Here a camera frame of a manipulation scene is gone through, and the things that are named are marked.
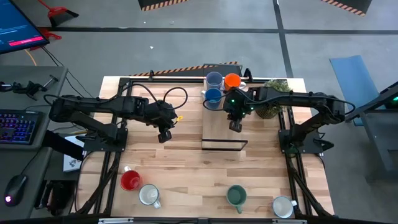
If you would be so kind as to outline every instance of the wooden tabletop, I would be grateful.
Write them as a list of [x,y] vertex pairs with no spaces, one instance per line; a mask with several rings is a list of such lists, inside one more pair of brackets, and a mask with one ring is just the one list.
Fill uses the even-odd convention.
[[[116,94],[119,78],[104,77],[99,96],[110,98]],[[287,80],[294,91],[306,91],[303,79]],[[202,151],[202,112],[205,109],[201,105],[200,92],[203,84],[145,83],[145,86],[158,99],[172,87],[184,87],[188,91],[188,103],[177,109],[177,114],[183,119],[171,129],[172,140],[164,144],[158,142],[158,129],[128,121],[127,148],[120,161],[112,216],[274,218],[272,200],[280,195],[290,198],[285,158],[280,153],[277,138],[280,129],[277,117],[260,119],[255,113],[246,116],[242,122],[242,135],[249,143],[241,152]],[[133,88],[132,94],[150,99],[148,92],[139,86]],[[183,100],[184,94],[180,90],[171,92],[166,99],[174,106]],[[296,123],[311,117],[309,108],[293,108],[293,112]],[[110,114],[96,113],[95,118],[103,123],[111,122]],[[78,188],[78,208],[98,185],[103,157],[103,152],[94,152],[84,163]],[[303,154],[303,164],[308,188],[323,207],[333,213],[321,161],[314,155]],[[139,201],[138,191],[127,192],[120,188],[124,166],[138,171],[144,184],[154,184],[159,188],[162,208],[145,206]],[[226,191],[234,184],[242,185],[248,194],[242,214],[238,214],[226,200]],[[104,191],[101,211],[107,194],[108,188]],[[298,196],[304,212],[301,190],[298,190]]]

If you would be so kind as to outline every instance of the potted plant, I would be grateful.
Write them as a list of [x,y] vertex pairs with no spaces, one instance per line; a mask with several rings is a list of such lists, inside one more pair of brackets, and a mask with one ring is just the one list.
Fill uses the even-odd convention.
[[[274,88],[278,91],[282,92],[289,92],[291,89],[289,88],[289,85],[287,84],[286,80],[270,80],[268,82],[264,83],[265,87],[269,88]],[[260,116],[262,119],[271,119],[275,117],[279,111],[282,109],[282,106],[279,105],[274,105],[272,107],[258,107],[256,108],[256,113],[258,116]]]

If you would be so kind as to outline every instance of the concrete floor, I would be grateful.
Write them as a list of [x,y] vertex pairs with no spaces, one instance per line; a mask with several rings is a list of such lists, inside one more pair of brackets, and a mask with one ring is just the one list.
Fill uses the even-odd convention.
[[[16,0],[37,26],[49,26],[37,1]],[[141,12],[136,0],[47,0],[81,14],[63,26],[146,28],[276,29],[272,0],[191,0]],[[317,0],[279,0],[285,29],[398,29],[398,1],[374,0],[359,17]],[[105,75],[130,75],[238,61],[255,77],[286,77],[278,34],[59,32],[62,40],[47,48],[93,95]],[[329,58],[362,55],[378,90],[397,81],[396,35],[286,35],[295,78],[308,91],[343,98]],[[32,52],[39,65],[53,65],[42,51]],[[24,51],[0,55],[0,65],[32,65]],[[81,88],[72,81],[78,90]],[[75,94],[65,85],[62,94]],[[50,129],[59,127],[52,124]],[[363,128],[339,124],[321,129],[335,147],[325,153],[326,176],[339,217],[398,223],[398,185],[369,185],[364,176],[378,161]]]

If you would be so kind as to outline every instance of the rgb keyboard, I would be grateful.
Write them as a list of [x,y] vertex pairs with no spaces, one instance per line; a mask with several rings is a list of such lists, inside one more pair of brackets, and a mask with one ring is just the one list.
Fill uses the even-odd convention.
[[42,113],[0,110],[0,144],[32,144]]

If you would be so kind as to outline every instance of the caution tape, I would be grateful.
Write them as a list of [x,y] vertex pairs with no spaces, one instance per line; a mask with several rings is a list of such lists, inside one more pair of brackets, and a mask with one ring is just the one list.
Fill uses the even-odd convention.
[[150,6],[142,7],[141,10],[142,11],[150,11],[150,10],[153,10],[153,9],[158,9],[158,8],[162,8],[162,7],[165,7],[165,6],[171,6],[171,5],[174,5],[174,4],[178,4],[178,3],[181,3],[181,2],[187,2],[187,1],[189,1],[189,0],[163,1],[163,2],[160,2],[160,3],[152,4]]
[[[238,64],[238,62],[220,63],[220,65],[237,65],[237,64]],[[198,66],[192,66],[192,67],[186,67],[186,68],[176,68],[176,69],[170,69],[170,70],[157,71],[157,72],[154,72],[154,74],[155,75],[166,75],[168,73],[186,72],[186,71],[192,71],[192,70],[198,70],[198,69],[204,69],[204,68],[213,68],[213,67],[217,67],[217,65],[198,65]],[[149,72],[134,74],[134,75],[130,75],[130,76],[149,76]]]
[[331,4],[332,6],[339,7],[340,9],[344,9],[346,11],[352,12],[352,13],[354,13],[356,15],[365,16],[365,13],[363,11],[361,11],[359,9],[355,9],[353,7],[350,7],[350,6],[347,6],[347,5],[343,4],[343,3],[340,3],[339,1],[334,1],[334,0],[322,0],[322,1],[323,2],[327,2],[327,3]]

